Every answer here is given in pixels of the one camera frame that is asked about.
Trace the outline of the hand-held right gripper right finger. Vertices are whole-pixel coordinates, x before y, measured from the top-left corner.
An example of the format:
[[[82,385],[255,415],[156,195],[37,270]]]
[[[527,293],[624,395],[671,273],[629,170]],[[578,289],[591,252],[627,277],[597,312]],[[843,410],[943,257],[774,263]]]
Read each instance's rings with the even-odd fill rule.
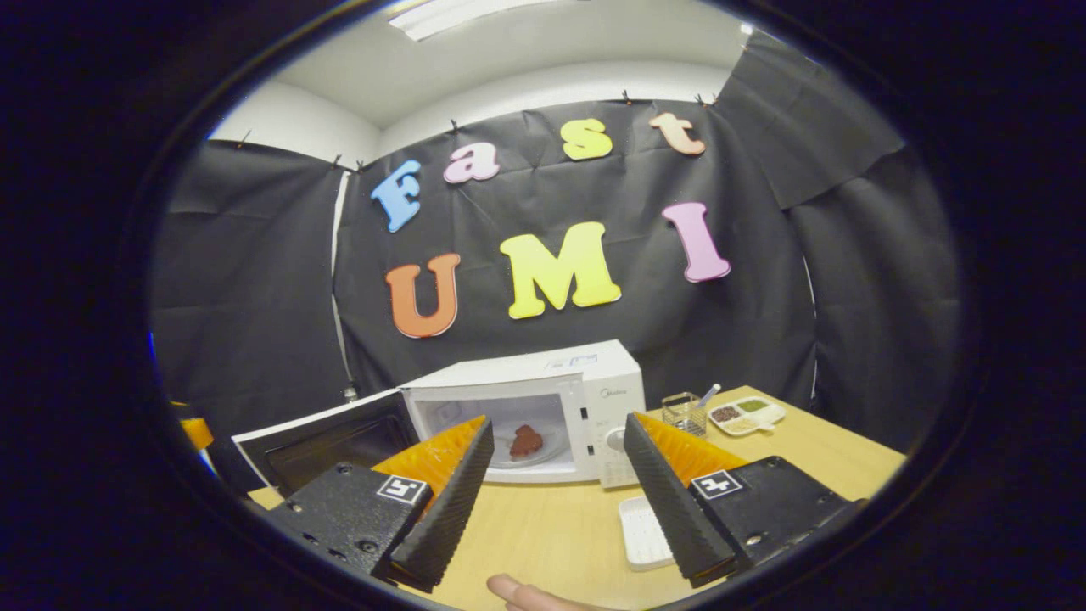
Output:
[[[691,586],[728,580],[837,533],[866,505],[770,456],[744,461],[632,412],[624,451]]]

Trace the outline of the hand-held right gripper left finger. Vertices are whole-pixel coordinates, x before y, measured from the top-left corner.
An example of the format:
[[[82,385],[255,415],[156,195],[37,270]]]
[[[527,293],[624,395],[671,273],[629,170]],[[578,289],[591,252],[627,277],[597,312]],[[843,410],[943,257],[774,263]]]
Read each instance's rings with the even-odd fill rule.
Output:
[[[288,539],[350,574],[432,591],[464,535],[494,453],[487,415],[372,467],[333,464],[272,509]]]

